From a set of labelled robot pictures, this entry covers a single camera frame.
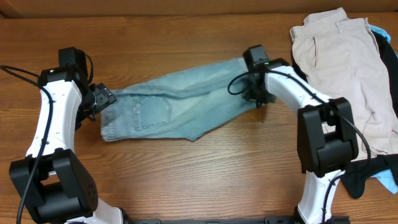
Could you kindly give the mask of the light blue denim shorts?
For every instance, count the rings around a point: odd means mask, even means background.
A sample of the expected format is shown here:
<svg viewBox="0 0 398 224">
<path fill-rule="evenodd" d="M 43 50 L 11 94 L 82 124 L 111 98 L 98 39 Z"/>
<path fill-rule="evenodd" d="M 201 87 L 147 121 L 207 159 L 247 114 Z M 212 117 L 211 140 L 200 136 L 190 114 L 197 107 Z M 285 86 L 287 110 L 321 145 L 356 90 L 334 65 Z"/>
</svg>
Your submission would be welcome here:
<svg viewBox="0 0 398 224">
<path fill-rule="evenodd" d="M 243 82 L 235 77 L 247 70 L 243 58 L 234 58 L 114 90 L 116 102 L 101 112 L 101 135 L 194 141 L 256 107 L 237 94 Z"/>
</svg>

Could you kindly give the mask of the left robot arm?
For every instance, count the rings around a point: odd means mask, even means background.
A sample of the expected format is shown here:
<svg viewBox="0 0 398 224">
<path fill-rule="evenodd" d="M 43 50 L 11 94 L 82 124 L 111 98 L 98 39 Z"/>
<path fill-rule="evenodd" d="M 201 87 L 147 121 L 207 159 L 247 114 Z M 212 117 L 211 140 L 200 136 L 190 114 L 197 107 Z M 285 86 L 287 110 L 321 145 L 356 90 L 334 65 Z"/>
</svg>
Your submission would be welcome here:
<svg viewBox="0 0 398 224">
<path fill-rule="evenodd" d="M 101 200 L 94 178 L 77 158 L 75 131 L 85 119 L 96 120 L 116 97 L 93 80 L 93 62 L 75 47 L 58 51 L 59 66 L 42 70 L 37 129 L 25 158 L 11 162 L 9 176 L 36 223 L 130 223 L 120 208 Z"/>
</svg>

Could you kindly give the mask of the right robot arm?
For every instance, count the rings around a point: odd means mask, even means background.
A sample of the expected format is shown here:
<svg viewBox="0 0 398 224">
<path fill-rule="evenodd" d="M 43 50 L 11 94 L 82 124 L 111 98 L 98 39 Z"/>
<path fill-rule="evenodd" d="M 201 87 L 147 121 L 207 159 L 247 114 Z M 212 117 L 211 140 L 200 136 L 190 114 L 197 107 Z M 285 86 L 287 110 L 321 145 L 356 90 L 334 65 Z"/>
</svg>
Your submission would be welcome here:
<svg viewBox="0 0 398 224">
<path fill-rule="evenodd" d="M 261 45 L 243 53 L 248 68 L 244 97 L 257 106 L 282 100 L 297 115 L 297 154 L 305 174 L 293 215 L 268 216 L 265 223 L 349 223 L 331 205 L 339 179 L 358 156 L 351 105 L 312 88 L 282 58 L 271 60 Z"/>
</svg>

